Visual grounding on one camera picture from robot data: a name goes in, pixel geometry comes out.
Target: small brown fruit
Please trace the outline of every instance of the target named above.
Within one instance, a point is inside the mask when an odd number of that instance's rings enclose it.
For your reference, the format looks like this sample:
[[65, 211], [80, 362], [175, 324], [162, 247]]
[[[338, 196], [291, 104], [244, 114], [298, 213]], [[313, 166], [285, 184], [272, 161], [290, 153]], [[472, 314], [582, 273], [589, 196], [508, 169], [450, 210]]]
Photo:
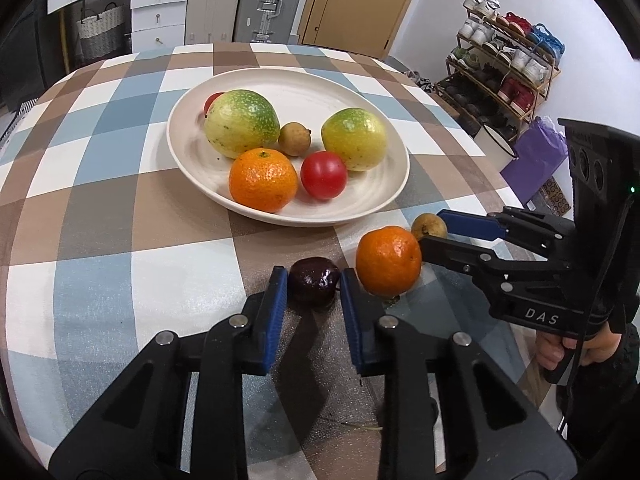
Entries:
[[300, 123], [287, 123], [280, 129], [280, 149], [289, 156], [300, 156], [311, 146], [311, 130]]
[[425, 235], [447, 237], [447, 225], [444, 220], [433, 213], [423, 213], [411, 225], [411, 233], [420, 241]]

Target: plastic bag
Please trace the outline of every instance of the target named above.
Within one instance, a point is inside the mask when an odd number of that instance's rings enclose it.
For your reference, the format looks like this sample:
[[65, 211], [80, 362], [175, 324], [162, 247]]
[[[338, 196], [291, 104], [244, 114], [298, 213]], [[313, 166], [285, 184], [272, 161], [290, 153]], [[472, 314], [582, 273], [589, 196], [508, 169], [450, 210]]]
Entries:
[[520, 202], [526, 204], [567, 158], [564, 136], [550, 117], [536, 117], [514, 146], [517, 160], [500, 172]]

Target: suitcase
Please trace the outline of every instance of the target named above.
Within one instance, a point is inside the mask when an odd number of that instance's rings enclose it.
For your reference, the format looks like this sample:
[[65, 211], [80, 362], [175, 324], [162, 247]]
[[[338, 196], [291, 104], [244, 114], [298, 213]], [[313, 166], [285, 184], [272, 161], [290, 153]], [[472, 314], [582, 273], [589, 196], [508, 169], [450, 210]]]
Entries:
[[234, 41], [289, 43], [300, 0], [239, 0]]

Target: silver bolt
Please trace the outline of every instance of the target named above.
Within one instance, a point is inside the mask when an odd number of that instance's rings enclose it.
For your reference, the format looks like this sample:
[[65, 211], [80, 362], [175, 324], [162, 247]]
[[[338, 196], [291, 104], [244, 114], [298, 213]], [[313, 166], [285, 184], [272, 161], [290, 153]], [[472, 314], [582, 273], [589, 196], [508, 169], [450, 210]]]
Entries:
[[247, 323], [249, 323], [249, 320], [244, 314], [234, 314], [229, 318], [229, 325], [233, 328], [242, 328], [243, 326], [246, 326]]
[[168, 345], [173, 340], [174, 333], [169, 332], [168, 330], [163, 330], [162, 332], [156, 334], [156, 343], [158, 343], [160, 346]]
[[398, 326], [398, 323], [400, 323], [398, 321], [398, 318], [394, 316], [382, 316], [378, 320], [378, 324], [382, 328], [395, 328], [396, 326]]
[[471, 336], [466, 332], [456, 332], [453, 335], [453, 342], [460, 346], [469, 346], [471, 344]]

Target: person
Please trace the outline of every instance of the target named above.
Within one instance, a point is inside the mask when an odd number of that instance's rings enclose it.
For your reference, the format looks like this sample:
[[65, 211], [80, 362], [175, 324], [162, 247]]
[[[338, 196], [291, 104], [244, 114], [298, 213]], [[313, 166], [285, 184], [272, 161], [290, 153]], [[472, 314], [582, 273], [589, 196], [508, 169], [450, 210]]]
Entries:
[[[575, 339], [536, 331], [536, 361], [554, 370]], [[606, 322], [594, 338], [585, 341], [580, 368], [572, 387], [573, 408], [568, 414], [567, 443], [578, 464], [590, 460], [600, 449], [638, 388], [638, 330], [632, 323], [625, 333], [615, 334]], [[558, 407], [566, 415], [568, 393], [558, 386]]]

